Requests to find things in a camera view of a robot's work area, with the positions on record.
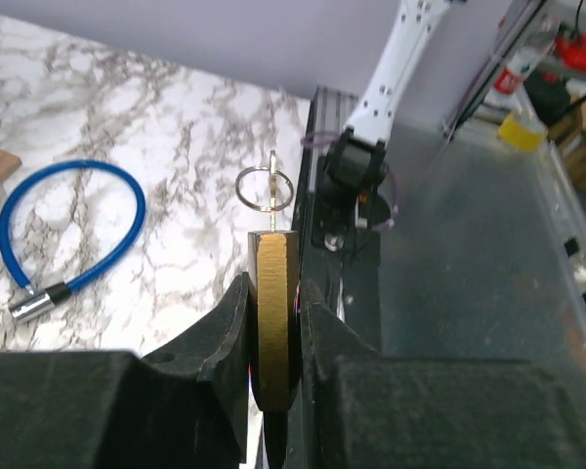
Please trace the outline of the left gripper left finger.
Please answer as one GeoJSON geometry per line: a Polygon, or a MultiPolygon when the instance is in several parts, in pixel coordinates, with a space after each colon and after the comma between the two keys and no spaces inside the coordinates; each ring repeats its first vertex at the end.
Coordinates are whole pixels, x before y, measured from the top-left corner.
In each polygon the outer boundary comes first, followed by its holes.
{"type": "Polygon", "coordinates": [[[0,353],[0,468],[235,468],[246,456],[250,281],[144,357],[0,353]]]}

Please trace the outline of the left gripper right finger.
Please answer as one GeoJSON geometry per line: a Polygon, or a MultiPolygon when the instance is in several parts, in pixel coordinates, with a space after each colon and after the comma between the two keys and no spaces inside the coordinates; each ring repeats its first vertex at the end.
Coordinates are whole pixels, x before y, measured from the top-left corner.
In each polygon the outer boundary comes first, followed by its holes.
{"type": "Polygon", "coordinates": [[[560,381],[526,361],[379,355],[300,291],[304,437],[313,468],[586,468],[560,381]]]}

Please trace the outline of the blue cable lock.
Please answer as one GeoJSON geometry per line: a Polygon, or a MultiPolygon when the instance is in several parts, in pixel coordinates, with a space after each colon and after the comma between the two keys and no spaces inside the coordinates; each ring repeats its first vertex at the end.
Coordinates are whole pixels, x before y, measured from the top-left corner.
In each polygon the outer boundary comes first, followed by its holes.
{"type": "Polygon", "coordinates": [[[50,164],[24,178],[7,196],[0,210],[0,256],[6,273],[25,295],[13,297],[8,312],[15,324],[28,323],[90,286],[115,267],[141,234],[147,216],[145,190],[126,170],[108,162],[76,159],[50,164]],[[67,171],[100,171],[114,177],[122,189],[132,192],[130,215],[118,213],[113,220],[124,225],[117,240],[105,241],[106,251],[95,254],[87,247],[86,228],[95,219],[89,211],[99,208],[105,196],[120,196],[104,182],[95,194],[88,185],[93,176],[76,176],[66,189],[46,184],[67,171]]]}

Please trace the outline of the brass padlock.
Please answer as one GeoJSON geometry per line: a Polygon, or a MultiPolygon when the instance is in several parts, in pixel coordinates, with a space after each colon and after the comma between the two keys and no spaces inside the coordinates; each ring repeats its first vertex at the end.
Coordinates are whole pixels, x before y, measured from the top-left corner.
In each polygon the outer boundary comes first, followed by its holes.
{"type": "Polygon", "coordinates": [[[291,407],[299,377],[299,235],[251,232],[248,248],[252,390],[261,411],[284,412],[291,407]]]}

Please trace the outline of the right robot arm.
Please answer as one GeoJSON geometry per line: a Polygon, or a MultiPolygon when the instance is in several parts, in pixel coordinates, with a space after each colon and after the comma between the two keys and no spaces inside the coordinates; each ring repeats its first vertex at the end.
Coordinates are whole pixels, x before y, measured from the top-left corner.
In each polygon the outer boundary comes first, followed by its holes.
{"type": "Polygon", "coordinates": [[[363,192],[385,179],[385,163],[398,105],[450,1],[398,4],[394,25],[366,90],[330,145],[317,187],[317,200],[328,210],[347,215],[363,192]]]}

